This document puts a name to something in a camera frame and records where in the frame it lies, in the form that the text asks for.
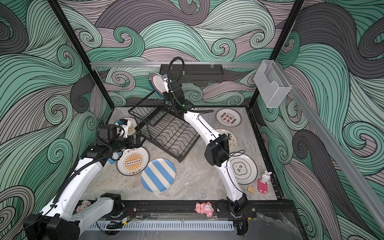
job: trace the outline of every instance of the white rabbit figurine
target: white rabbit figurine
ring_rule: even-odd
[[[267,184],[269,184],[269,181],[268,181],[268,180],[271,179],[271,174],[272,174],[272,172],[267,172],[267,171],[265,171],[265,173],[262,174],[262,178],[260,179],[260,181],[261,181],[262,183],[267,183]]]

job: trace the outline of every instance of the pink base of figurine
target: pink base of figurine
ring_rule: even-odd
[[[268,184],[262,183],[261,179],[259,178],[257,180],[257,190],[259,191],[259,193],[262,193],[262,194],[268,193]]]

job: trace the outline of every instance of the wire grid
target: wire grid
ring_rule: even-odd
[[[165,99],[158,92],[152,91],[142,100],[135,103],[128,112],[140,121],[156,126],[171,111],[169,106],[170,103],[166,103]]]
[[[140,133],[179,162],[186,157],[200,137],[189,123],[171,114],[166,114],[156,126],[144,125]]]

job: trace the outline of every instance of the wave pattern wallpaper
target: wave pattern wallpaper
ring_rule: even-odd
[[[53,198],[110,111],[48,2],[0,1],[0,239]]]
[[[307,5],[321,2],[311,0]],[[294,0],[59,0],[91,61],[258,62],[269,59]],[[159,68],[99,68],[116,106],[148,95]],[[195,105],[248,105],[256,70],[183,84]]]
[[[279,54],[314,112],[384,200],[384,1],[326,0],[302,9]],[[384,239],[289,95],[257,99],[257,123],[286,198],[309,239]]]

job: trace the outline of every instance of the blue and white striped plate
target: blue and white striped plate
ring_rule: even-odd
[[[148,163],[141,173],[141,183],[150,192],[163,192],[175,181],[176,170],[173,164],[164,158]]]

